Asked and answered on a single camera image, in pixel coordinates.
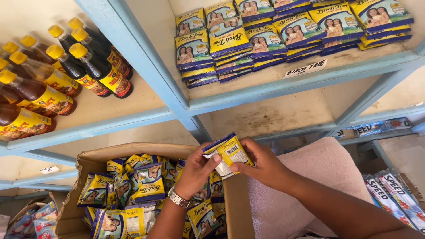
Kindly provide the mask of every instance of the birch tree price label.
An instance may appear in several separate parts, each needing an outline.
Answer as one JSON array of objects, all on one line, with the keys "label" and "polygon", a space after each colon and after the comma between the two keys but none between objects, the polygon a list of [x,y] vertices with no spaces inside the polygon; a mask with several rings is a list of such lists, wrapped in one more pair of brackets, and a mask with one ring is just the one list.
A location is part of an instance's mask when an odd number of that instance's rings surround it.
[{"label": "birch tree price label", "polygon": [[304,66],[304,67],[301,67],[301,68],[298,68],[298,69],[295,69],[295,70],[292,70],[292,71],[288,71],[285,74],[285,77],[283,77],[283,78],[285,79],[285,78],[289,78],[289,77],[294,77],[294,76],[312,73],[312,72],[315,72],[315,71],[321,71],[325,68],[327,62],[328,62],[328,59],[324,59],[324,60],[318,61],[316,63],[313,63],[311,65],[307,65],[307,66]]},{"label": "birch tree price label", "polygon": [[60,171],[60,169],[56,166],[51,166],[47,168],[42,168],[39,171],[42,172],[43,174],[51,174],[51,173]]}]

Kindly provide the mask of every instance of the light blue shelf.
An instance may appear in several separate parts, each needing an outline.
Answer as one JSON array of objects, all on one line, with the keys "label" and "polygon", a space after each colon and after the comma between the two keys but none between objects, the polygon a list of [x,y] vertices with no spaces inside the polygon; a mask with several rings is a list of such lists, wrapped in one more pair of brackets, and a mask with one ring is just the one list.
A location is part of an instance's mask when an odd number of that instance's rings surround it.
[{"label": "light blue shelf", "polygon": [[[46,152],[40,150],[40,148],[169,120],[179,120],[199,143],[203,143],[212,139],[198,118],[200,114],[379,74],[383,75],[335,122],[257,135],[254,138],[260,142],[265,142],[317,132],[322,133],[321,137],[326,137],[347,126],[425,112],[425,106],[416,106],[360,116],[377,99],[403,81],[409,74],[425,65],[425,41],[415,50],[401,51],[361,62],[354,61],[355,63],[326,68],[306,75],[188,100],[125,0],[75,0],[75,2],[119,49],[166,106],[26,139],[0,142],[0,156],[19,155],[64,165],[75,165],[76,159],[73,157]],[[75,170],[13,182],[5,181],[0,182],[0,189],[17,186],[38,187],[43,182],[72,177],[76,174]],[[50,186],[51,189],[54,187],[61,188],[60,185]],[[63,186],[61,189],[68,190],[69,186]]]}]

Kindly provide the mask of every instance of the right hand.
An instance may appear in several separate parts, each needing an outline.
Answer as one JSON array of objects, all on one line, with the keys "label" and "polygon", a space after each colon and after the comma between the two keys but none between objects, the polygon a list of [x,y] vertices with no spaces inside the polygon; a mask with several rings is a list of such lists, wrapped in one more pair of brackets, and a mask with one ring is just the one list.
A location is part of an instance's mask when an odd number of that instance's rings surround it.
[{"label": "right hand", "polygon": [[230,170],[251,176],[270,188],[287,192],[293,185],[291,181],[299,175],[283,165],[270,148],[258,144],[251,137],[245,137],[240,142],[256,167],[236,162],[230,166]]}]

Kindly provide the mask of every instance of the open cardboard box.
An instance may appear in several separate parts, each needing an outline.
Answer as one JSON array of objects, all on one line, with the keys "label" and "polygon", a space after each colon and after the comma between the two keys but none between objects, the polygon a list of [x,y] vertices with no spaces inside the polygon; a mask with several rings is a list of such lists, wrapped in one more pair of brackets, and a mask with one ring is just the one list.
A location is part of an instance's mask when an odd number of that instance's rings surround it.
[{"label": "open cardboard box", "polygon": [[[106,162],[108,160],[133,154],[147,153],[177,161],[178,159],[187,159],[196,148],[196,146],[190,145],[128,143],[82,152],[77,157],[77,182],[66,197],[63,208],[59,211],[56,235],[60,239],[90,238],[90,229],[81,219],[81,216],[85,215],[84,207],[77,207],[77,201],[85,185],[88,173],[106,173]],[[255,238],[246,182],[245,175],[241,174],[224,181],[229,239]]]}]

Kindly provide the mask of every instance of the wristwatch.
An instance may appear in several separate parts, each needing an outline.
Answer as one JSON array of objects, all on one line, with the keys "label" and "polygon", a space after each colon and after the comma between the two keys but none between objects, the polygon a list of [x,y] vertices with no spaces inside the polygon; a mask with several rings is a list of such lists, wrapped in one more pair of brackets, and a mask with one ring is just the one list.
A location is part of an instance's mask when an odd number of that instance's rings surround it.
[{"label": "wristwatch", "polygon": [[179,205],[182,208],[187,208],[189,206],[189,204],[190,204],[190,201],[189,200],[185,200],[185,199],[181,198],[179,195],[177,195],[174,192],[174,187],[172,187],[170,189],[170,191],[168,192],[168,197],[171,199],[171,201],[173,203]]}]

